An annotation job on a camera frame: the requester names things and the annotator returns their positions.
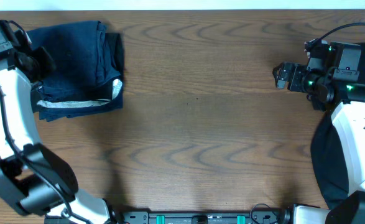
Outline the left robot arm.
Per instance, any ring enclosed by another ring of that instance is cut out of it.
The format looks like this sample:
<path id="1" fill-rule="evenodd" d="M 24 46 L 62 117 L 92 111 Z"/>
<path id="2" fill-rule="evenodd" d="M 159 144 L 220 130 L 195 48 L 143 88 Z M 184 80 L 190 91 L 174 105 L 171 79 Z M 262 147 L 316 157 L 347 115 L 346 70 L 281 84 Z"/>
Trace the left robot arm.
<path id="1" fill-rule="evenodd" d="M 55 70 L 43 48 L 31 48 L 26 31 L 0 20 L 0 198 L 16 213 L 46 223 L 122 223 L 105 201 L 79 188 L 62 158 L 42 144 L 30 93 Z"/>

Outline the blue denim shorts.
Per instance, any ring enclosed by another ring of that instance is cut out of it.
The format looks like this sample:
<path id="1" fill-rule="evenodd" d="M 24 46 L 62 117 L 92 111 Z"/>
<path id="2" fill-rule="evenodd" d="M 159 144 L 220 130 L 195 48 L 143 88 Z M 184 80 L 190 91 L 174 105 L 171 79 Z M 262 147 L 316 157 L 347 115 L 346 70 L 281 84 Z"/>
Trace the blue denim shorts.
<path id="1" fill-rule="evenodd" d="M 62 75 L 63 69 L 70 67 L 73 72 L 94 71 L 98 60 L 104 56 L 104 35 L 106 25 L 100 21 L 83 21 L 43 27 L 28 31 L 32 48 L 44 47 L 54 59 L 56 70 L 42 80 L 41 86 L 50 87 Z"/>

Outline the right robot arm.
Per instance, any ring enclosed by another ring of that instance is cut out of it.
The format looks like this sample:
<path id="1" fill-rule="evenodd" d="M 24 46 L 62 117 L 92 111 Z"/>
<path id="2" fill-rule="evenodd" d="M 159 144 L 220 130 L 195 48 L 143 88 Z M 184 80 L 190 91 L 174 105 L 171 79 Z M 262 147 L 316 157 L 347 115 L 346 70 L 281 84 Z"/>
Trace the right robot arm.
<path id="1" fill-rule="evenodd" d="M 306 64 L 283 62 L 279 89 L 306 94 L 324 118 L 312 139 L 313 171 L 326 209 L 295 204 L 277 223 L 365 223 L 365 42 L 322 41 Z"/>

